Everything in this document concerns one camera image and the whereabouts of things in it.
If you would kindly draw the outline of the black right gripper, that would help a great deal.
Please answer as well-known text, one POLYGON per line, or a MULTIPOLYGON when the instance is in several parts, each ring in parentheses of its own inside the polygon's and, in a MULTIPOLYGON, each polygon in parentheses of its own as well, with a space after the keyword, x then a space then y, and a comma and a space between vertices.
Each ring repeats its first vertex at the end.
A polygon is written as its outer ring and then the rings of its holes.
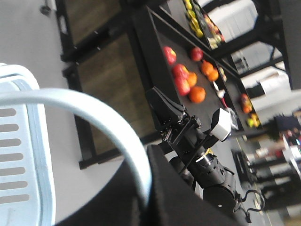
POLYGON ((210 130, 202 131, 197 117, 182 118, 185 106, 168 98, 157 87, 145 93, 156 129, 166 129, 161 143, 147 147, 152 172, 148 226, 246 226, 242 210, 229 217, 202 200, 176 170, 213 170, 214 145, 210 130), (167 161, 164 154, 174 151, 167 161))

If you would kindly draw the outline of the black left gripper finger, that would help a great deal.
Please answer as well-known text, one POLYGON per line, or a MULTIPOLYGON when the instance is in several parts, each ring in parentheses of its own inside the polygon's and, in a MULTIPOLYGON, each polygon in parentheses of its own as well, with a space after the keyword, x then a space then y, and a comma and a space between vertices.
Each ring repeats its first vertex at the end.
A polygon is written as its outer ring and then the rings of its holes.
POLYGON ((134 178, 124 161, 107 185, 58 226, 142 226, 145 222, 134 178))

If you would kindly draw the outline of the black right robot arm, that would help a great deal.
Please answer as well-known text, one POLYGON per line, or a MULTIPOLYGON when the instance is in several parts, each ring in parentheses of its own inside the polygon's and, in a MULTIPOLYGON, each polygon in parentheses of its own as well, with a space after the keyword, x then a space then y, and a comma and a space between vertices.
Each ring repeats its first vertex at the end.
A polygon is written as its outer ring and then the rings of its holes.
POLYGON ((158 88, 148 90, 146 98, 153 111, 155 128, 162 135, 159 147, 164 153, 174 151, 178 155, 178 175, 186 170, 190 172, 203 189, 205 201, 239 223, 250 224, 250 211, 242 205, 246 198, 236 191, 234 172, 207 152, 218 141, 229 137, 231 114, 217 109, 210 129, 202 131, 197 116, 190 116, 184 105, 175 103, 158 88))

